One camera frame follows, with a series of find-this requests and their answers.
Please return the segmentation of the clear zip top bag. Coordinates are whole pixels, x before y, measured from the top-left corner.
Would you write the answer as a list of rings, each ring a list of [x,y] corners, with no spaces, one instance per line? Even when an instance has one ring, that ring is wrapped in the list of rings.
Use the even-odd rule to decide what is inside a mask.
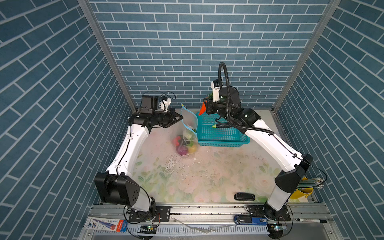
[[[180,109],[183,119],[177,123],[177,131],[174,134],[172,143],[177,154],[181,157],[193,155],[199,146],[198,143],[198,118],[195,113],[188,110],[184,105]]]

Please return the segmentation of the orange carrot toy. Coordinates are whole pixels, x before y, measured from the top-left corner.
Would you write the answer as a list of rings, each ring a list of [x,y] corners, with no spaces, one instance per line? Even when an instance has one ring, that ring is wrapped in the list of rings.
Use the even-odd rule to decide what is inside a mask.
[[[200,109],[200,111],[199,111],[199,116],[201,116],[202,114],[204,114],[204,113],[206,112],[206,110],[207,110],[207,108],[206,108],[206,103],[203,102],[202,107],[201,107],[201,109]]]

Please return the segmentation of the purple onion toy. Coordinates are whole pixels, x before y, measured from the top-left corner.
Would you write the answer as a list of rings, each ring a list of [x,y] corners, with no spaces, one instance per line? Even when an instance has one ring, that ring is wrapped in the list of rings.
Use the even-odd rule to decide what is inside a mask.
[[[186,156],[189,154],[189,149],[188,147],[186,146],[178,146],[177,147],[177,153],[180,155],[180,156]]]

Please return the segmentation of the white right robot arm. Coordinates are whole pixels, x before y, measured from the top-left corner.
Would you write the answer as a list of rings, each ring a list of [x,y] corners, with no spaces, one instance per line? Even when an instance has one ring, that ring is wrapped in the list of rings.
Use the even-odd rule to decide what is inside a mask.
[[[311,166],[312,156],[302,155],[284,142],[252,109],[222,101],[214,102],[209,97],[203,100],[203,104],[204,113],[218,114],[231,127],[258,143],[281,167],[281,172],[275,178],[275,187],[264,205],[265,216],[269,220],[278,219],[283,206]]]

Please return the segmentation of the yellow potato toy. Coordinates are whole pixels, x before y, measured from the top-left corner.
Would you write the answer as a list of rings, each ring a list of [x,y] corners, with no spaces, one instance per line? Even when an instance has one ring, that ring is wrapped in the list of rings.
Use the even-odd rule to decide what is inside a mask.
[[[195,153],[197,151],[197,149],[198,149],[198,145],[191,145],[191,146],[188,147],[188,150],[189,150],[190,154]]]

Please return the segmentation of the teal plastic basket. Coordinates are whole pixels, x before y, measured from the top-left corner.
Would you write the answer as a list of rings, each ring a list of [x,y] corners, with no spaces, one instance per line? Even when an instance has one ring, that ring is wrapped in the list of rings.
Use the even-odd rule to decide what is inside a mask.
[[[197,135],[198,143],[203,147],[231,147],[238,148],[250,143],[250,138],[236,128],[213,128],[217,124],[226,123],[225,119],[219,119],[219,115],[207,115],[203,113],[198,119]]]

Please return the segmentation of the dark eggplant toy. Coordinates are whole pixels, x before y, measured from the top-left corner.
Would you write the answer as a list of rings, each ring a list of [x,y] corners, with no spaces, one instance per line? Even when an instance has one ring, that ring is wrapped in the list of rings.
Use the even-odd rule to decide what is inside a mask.
[[[229,123],[217,123],[215,125],[212,125],[215,129],[225,129],[225,128],[232,128],[233,126]]]

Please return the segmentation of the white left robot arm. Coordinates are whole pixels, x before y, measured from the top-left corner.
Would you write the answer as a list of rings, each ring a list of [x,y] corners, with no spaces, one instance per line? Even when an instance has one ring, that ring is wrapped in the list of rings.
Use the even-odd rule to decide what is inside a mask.
[[[136,183],[133,170],[139,152],[153,128],[169,128],[180,122],[183,116],[170,108],[166,112],[136,113],[129,118],[129,126],[123,143],[105,172],[94,179],[103,203],[123,205],[152,215],[154,200]]]

